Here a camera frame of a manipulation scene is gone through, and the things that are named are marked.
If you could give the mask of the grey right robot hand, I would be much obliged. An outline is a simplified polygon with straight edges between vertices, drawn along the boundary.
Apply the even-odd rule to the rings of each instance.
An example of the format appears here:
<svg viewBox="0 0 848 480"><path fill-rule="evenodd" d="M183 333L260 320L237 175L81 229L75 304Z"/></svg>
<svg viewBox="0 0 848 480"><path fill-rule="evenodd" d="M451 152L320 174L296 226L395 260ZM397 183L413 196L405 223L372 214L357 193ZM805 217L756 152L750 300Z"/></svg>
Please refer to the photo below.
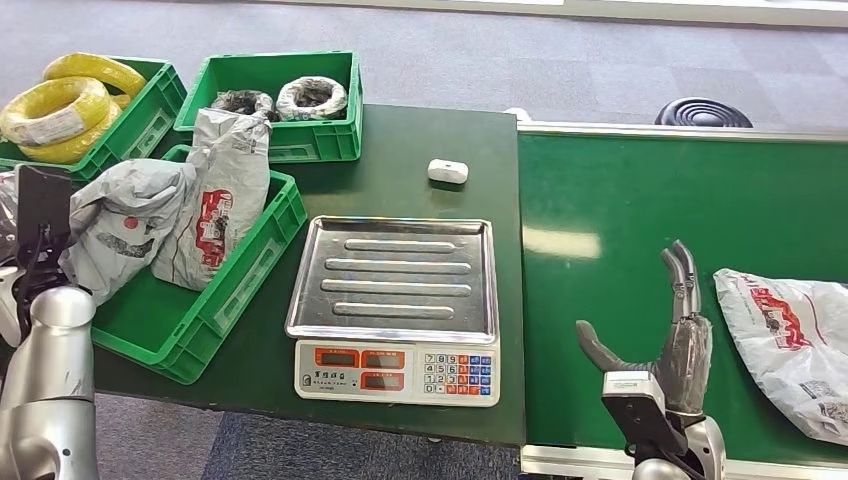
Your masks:
<svg viewBox="0 0 848 480"><path fill-rule="evenodd" d="M665 395L666 407L685 415L703 413L712 354L712 324L702 315L702 295L694 257L675 240L661 251L670 274L673 293L672 318L659 357L652 362L627 362L598 338L590 322L576 322L580 349L603 373L647 371Z"/></svg>

